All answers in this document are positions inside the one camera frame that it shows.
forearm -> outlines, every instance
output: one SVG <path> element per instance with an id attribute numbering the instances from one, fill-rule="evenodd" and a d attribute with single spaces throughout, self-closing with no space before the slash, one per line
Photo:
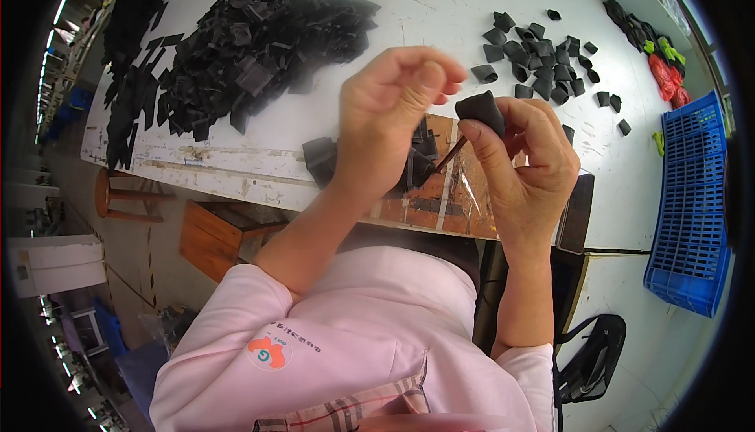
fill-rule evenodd
<path id="1" fill-rule="evenodd" d="M 364 204 L 331 183 L 259 251 L 254 264 L 286 286 L 295 303 L 325 273 L 365 210 Z"/>
<path id="2" fill-rule="evenodd" d="M 506 261 L 509 272 L 498 306 L 494 357 L 508 347 L 553 342 L 550 244 L 542 243 L 527 251 L 509 251 Z"/>

orange logo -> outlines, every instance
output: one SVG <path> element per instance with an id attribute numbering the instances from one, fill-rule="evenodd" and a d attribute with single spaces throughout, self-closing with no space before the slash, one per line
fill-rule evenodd
<path id="1" fill-rule="evenodd" d="M 270 369 L 275 370 L 285 366 L 283 346 L 280 343 L 273 343 L 270 337 L 255 338 L 247 343 L 246 348 L 252 354 L 254 354 L 254 351 L 260 351 L 257 354 L 257 360 Z"/>

woman's right hand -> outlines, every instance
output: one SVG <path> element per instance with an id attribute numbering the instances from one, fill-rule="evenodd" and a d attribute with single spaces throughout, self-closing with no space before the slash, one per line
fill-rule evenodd
<path id="1" fill-rule="evenodd" d="M 498 236 L 506 257 L 550 250 L 553 230 L 577 182 L 579 157 L 553 109 L 542 100 L 497 97 L 506 120 L 502 140 L 487 125 L 467 119 L 459 130 L 474 147 L 488 180 Z M 528 166 L 514 168 L 523 150 Z"/>

woman's left hand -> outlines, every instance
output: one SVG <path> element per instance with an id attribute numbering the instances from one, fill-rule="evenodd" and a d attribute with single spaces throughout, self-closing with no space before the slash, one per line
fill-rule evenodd
<path id="1" fill-rule="evenodd" d="M 401 178 L 411 136 L 467 71 L 429 47 L 389 48 L 341 88 L 341 135 L 330 186 L 367 209 Z"/>

fingernail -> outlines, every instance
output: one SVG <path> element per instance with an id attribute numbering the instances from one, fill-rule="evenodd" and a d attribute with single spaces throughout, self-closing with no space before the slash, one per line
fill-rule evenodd
<path id="1" fill-rule="evenodd" d="M 477 142 L 479 136 L 482 134 L 482 128 L 473 120 L 460 121 L 459 128 L 471 144 Z"/>
<path id="2" fill-rule="evenodd" d="M 441 87 L 443 78 L 443 68 L 436 62 L 425 62 L 420 69 L 420 84 L 429 89 Z"/>

